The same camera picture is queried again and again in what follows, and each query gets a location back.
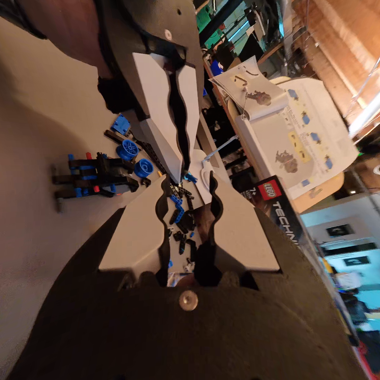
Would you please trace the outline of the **grey desk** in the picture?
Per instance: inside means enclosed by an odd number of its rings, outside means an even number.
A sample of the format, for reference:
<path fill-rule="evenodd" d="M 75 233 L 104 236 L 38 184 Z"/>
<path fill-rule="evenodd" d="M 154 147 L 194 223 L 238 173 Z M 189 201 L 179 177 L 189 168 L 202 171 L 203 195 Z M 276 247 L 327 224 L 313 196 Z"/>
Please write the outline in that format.
<path fill-rule="evenodd" d="M 97 71 L 1 19 L 1 379 L 28 339 L 61 270 L 118 208 L 146 188 L 115 198 L 63 201 L 52 170 L 68 154 L 85 158 L 116 145 L 103 133 L 115 120 L 97 90 Z"/>

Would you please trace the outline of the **dark desk pad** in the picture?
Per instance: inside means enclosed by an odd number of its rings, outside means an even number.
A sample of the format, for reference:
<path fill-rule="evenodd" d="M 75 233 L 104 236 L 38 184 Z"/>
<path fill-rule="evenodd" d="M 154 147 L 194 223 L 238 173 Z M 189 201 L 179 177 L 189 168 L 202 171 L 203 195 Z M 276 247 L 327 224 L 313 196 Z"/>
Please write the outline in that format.
<path fill-rule="evenodd" d="M 202 113 L 199 115 L 197 141 L 200 149 L 205 152 L 206 156 L 216 150 L 215 142 Z"/>

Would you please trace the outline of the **black flat tile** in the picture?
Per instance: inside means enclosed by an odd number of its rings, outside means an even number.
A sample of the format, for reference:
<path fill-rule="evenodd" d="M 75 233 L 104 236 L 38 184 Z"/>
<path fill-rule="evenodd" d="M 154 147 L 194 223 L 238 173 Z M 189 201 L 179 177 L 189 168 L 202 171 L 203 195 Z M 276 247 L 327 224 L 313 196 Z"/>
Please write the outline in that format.
<path fill-rule="evenodd" d="M 114 141 L 117 145 L 122 145 L 125 140 L 129 141 L 129 139 L 127 139 L 125 136 L 121 136 L 112 130 L 104 131 L 103 135 L 108 139 Z"/>

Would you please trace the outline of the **blue flat holed panel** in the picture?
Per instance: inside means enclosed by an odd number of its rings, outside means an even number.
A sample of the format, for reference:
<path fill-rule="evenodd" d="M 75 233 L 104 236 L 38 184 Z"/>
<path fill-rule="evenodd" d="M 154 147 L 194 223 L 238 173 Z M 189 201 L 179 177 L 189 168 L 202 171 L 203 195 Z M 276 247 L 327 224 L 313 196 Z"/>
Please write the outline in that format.
<path fill-rule="evenodd" d="M 119 114 L 110 129 L 114 132 L 118 132 L 122 136 L 127 136 L 130 129 L 130 122 L 122 114 Z"/>

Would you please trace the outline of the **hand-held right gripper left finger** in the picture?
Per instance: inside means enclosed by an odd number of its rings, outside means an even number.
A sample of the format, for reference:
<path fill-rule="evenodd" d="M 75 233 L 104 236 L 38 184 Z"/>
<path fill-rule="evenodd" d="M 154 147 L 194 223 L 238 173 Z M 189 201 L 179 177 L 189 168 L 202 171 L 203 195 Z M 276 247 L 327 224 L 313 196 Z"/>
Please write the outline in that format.
<path fill-rule="evenodd" d="M 164 218 L 168 213 L 169 186 L 169 176 L 163 175 L 127 204 L 99 271 L 123 271 L 135 280 L 150 272 L 161 287 L 167 286 L 170 243 Z"/>

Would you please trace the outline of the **toy truck box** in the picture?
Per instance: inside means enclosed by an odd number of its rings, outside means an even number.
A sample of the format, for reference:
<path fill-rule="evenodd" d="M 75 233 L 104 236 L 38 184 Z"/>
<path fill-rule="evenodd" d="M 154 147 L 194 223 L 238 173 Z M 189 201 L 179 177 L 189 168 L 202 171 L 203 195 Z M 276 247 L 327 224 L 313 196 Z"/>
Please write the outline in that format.
<path fill-rule="evenodd" d="M 256 208 L 268 240 L 275 233 L 282 232 L 293 245 L 306 254 L 310 248 L 307 235 L 277 176 L 254 184 L 239 182 L 234 189 Z M 208 233 L 207 240 L 197 251 L 208 252 L 211 247 Z"/>

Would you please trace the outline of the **black grey motor assembly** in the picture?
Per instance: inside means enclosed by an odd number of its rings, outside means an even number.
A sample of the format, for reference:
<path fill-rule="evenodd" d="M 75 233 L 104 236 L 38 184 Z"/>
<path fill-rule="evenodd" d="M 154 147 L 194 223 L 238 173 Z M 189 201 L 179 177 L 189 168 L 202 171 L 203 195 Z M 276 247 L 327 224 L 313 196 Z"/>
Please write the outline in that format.
<path fill-rule="evenodd" d="M 140 185 L 132 177 L 135 164 L 121 158 L 109 158 L 106 154 L 97 153 L 92 159 L 90 153 L 86 159 L 74 159 L 68 155 L 69 174 L 58 174 L 57 168 L 52 166 L 52 183 L 60 186 L 54 192 L 55 206 L 58 213 L 62 213 L 64 200 L 87 197 L 114 198 L 125 192 L 136 192 Z"/>

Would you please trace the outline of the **white rounded board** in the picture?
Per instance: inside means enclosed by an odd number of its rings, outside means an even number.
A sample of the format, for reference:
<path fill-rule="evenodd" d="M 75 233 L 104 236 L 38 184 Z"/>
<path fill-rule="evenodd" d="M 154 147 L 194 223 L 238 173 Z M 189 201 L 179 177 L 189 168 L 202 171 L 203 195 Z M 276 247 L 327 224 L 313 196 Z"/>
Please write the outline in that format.
<path fill-rule="evenodd" d="M 194 149 L 189 166 L 189 172 L 197 179 L 195 186 L 204 204 L 212 201 L 210 193 L 210 175 L 214 171 L 209 161 L 205 160 L 206 154 L 200 149 Z"/>

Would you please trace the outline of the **instruction booklet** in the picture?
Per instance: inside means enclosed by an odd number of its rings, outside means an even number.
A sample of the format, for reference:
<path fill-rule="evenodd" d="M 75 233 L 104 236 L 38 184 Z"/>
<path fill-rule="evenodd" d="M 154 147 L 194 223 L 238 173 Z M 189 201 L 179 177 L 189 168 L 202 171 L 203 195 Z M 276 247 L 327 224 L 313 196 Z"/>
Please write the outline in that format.
<path fill-rule="evenodd" d="M 294 200 L 342 173 L 359 151 L 321 80 L 278 80 L 255 57 L 210 78 L 237 108 L 240 141 Z"/>

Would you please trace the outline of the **blue wheel rim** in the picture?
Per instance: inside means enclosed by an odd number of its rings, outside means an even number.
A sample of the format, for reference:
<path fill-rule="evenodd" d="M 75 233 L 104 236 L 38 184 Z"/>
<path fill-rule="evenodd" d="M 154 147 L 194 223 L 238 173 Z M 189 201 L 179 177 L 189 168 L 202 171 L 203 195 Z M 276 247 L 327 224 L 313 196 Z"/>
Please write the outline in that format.
<path fill-rule="evenodd" d="M 121 159 L 131 161 L 139 154 L 139 148 L 133 141 L 125 139 L 116 148 L 116 153 Z"/>
<path fill-rule="evenodd" d="M 134 174 L 139 178 L 147 178 L 154 171 L 153 164 L 148 159 L 140 159 L 135 163 Z"/>

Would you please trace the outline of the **heap of black beams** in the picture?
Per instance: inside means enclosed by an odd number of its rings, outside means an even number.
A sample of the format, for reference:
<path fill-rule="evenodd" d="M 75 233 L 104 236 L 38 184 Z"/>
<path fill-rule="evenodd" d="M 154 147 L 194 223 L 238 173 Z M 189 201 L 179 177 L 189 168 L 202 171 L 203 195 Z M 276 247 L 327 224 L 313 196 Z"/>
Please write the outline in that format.
<path fill-rule="evenodd" d="M 173 184 L 171 184 L 170 191 L 171 191 L 171 195 L 176 195 L 177 197 L 182 198 L 183 200 L 182 206 L 178 206 L 178 205 L 176 206 L 174 203 L 175 209 L 183 208 L 185 211 L 181 221 L 175 225 L 177 225 L 177 227 L 180 229 L 180 231 L 183 234 L 188 234 L 189 232 L 194 231 L 196 224 L 195 224 L 195 219 L 193 215 L 193 211 L 194 211 L 193 194 L 187 189 L 185 189 L 182 185 L 174 186 Z"/>

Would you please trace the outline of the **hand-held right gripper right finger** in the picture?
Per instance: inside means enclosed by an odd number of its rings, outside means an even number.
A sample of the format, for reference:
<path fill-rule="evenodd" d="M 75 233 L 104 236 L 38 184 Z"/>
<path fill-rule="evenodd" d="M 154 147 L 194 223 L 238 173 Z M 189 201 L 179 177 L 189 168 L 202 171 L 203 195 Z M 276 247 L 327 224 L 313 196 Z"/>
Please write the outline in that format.
<path fill-rule="evenodd" d="M 214 216 L 209 241 L 216 268 L 222 273 L 278 272 L 278 261 L 253 204 L 214 172 L 210 172 L 209 191 Z"/>

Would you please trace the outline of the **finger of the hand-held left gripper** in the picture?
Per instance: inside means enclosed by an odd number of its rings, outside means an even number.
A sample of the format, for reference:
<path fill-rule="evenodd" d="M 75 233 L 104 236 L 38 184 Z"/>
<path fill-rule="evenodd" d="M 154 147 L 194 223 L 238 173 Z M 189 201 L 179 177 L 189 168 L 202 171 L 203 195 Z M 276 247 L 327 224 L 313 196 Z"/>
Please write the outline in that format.
<path fill-rule="evenodd" d="M 178 95 L 175 102 L 175 124 L 178 131 L 180 152 L 183 157 L 183 171 L 188 171 L 192 160 L 200 114 L 196 69 L 184 65 L 176 73 L 176 84 Z"/>
<path fill-rule="evenodd" d="M 177 128 L 169 114 L 168 76 L 151 55 L 133 53 L 132 56 L 149 114 L 140 122 L 141 131 L 171 179 L 179 183 L 183 155 L 178 147 Z"/>

